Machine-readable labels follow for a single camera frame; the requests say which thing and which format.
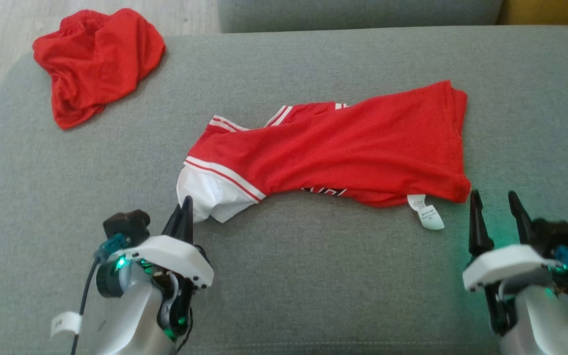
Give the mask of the red jersey with white trim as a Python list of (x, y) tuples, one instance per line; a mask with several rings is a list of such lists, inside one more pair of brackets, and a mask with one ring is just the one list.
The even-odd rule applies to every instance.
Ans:
[(434, 210), (428, 196), (463, 204), (466, 110), (466, 92), (441, 81), (354, 105), (282, 106), (260, 128), (214, 115), (183, 161), (177, 200), (191, 198), (194, 222), (221, 223), (297, 190), (422, 212)]

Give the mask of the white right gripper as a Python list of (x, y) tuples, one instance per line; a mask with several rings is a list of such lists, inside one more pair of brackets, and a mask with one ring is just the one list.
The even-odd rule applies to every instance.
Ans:
[(532, 220), (516, 191), (508, 192), (508, 203), (521, 244), (496, 249), (483, 220), (480, 193), (477, 189), (471, 191), (468, 238), (471, 259), (462, 272), (465, 290), (484, 292), (492, 332), (499, 336), (509, 332), (516, 322), (514, 306), (508, 304), (507, 297), (515, 297), (530, 285), (550, 283), (551, 272), (563, 265), (561, 261), (539, 255), (531, 247), (536, 245)]

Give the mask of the red mesh shorts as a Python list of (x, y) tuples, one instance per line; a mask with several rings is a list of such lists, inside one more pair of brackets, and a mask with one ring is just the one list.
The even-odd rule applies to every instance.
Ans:
[(33, 57), (51, 79), (55, 123), (70, 130), (136, 90), (166, 52), (160, 32), (141, 14), (80, 10), (38, 37)]

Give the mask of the grey fabric sofa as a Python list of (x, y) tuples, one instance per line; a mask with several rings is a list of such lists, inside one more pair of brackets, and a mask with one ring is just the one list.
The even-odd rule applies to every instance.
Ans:
[[(138, 11), (167, 54), (139, 90), (62, 131), (34, 39), (65, 14), (0, 4), (0, 355), (70, 355), (52, 317), (80, 306), (102, 222), (142, 209), (160, 232), (188, 149), (219, 114), (260, 126), (282, 104), (363, 99), (450, 79), (468, 96), (467, 176), (495, 243), (517, 241), (507, 192), (568, 221), (568, 27), (479, 26), (176, 36), (182, 2)], [(485, 299), (462, 287), (468, 207), (293, 192), (196, 225), (215, 269), (184, 355), (491, 355)]]

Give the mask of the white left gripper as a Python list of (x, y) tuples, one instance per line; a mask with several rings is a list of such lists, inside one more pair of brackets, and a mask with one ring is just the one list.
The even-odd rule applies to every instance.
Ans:
[(171, 341), (187, 337), (192, 327), (191, 299), (212, 286), (214, 270), (203, 248), (193, 245), (192, 197), (177, 204), (162, 230), (121, 253), (121, 290)]

